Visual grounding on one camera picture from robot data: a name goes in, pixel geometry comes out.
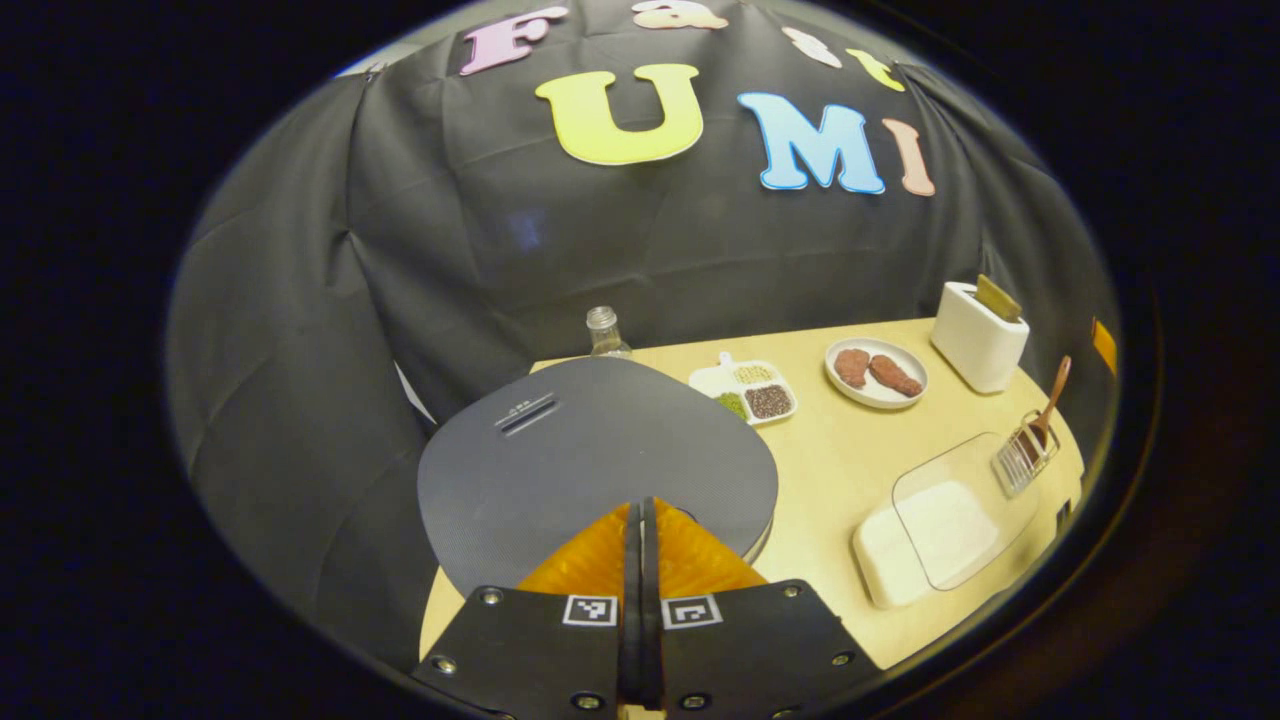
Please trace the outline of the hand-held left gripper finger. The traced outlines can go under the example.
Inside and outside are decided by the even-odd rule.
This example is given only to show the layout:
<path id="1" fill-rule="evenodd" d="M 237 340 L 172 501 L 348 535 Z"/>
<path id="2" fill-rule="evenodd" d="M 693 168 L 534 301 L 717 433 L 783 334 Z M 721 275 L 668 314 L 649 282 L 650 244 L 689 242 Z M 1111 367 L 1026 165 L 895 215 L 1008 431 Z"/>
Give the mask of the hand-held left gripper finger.
<path id="1" fill-rule="evenodd" d="M 484 584 L 413 670 L 431 692 L 480 719 L 616 719 L 643 665 L 643 503 L 594 521 L 554 559 L 600 538 L 605 566 L 556 593 Z"/>
<path id="2" fill-rule="evenodd" d="M 808 582 L 768 582 L 685 511 L 643 501 L 645 707 L 668 719 L 820 719 L 879 678 Z"/>

